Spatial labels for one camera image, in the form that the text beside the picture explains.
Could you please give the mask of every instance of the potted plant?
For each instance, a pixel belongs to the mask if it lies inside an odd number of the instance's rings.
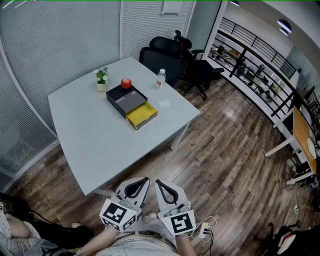
[[[96,81],[96,90],[98,92],[108,91],[108,68],[104,67],[103,69],[94,71],[97,81]]]

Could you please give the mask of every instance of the wooden floor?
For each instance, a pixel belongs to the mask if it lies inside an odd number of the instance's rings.
[[[264,157],[282,142],[280,134],[225,80],[216,81],[207,94],[207,101],[196,90],[186,97],[201,115],[175,151],[169,142],[164,143],[106,187],[115,188],[121,180],[133,177],[149,177],[151,186],[143,208],[147,214],[158,210],[155,180],[173,182],[186,191],[197,221],[216,218],[212,255],[257,255],[261,244],[253,237],[266,237],[268,223],[273,222],[277,231],[298,219],[294,205],[299,185],[286,185],[295,160],[288,148]],[[310,192],[307,187],[298,190],[299,205],[310,207]],[[105,198],[83,195],[60,146],[28,170],[10,194],[25,198],[33,210],[61,225],[78,222],[95,233],[103,228],[99,212]],[[300,209],[302,230],[320,224],[319,215],[306,207]],[[197,253],[209,246],[199,239],[192,244]]]

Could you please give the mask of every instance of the headrest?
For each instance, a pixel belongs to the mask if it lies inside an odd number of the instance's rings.
[[[182,47],[185,48],[185,49],[191,49],[192,48],[192,42],[188,39],[188,38],[185,38],[179,34],[177,34],[175,36],[176,40],[178,40],[179,42],[182,43]]]
[[[162,36],[156,36],[154,39],[152,39],[149,43],[149,46],[157,52],[161,52],[172,57],[180,57],[182,54],[181,42]]]

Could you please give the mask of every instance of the white paper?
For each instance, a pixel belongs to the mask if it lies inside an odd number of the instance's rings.
[[[163,14],[180,14],[182,1],[163,1]]]
[[[166,99],[166,100],[158,101],[158,104],[159,104],[160,109],[169,107],[169,106],[171,105],[170,101],[167,100],[167,99]]]

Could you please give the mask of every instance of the small white pot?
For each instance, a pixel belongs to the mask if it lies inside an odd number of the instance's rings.
[[[107,83],[96,83],[96,90],[101,93],[108,91]]]

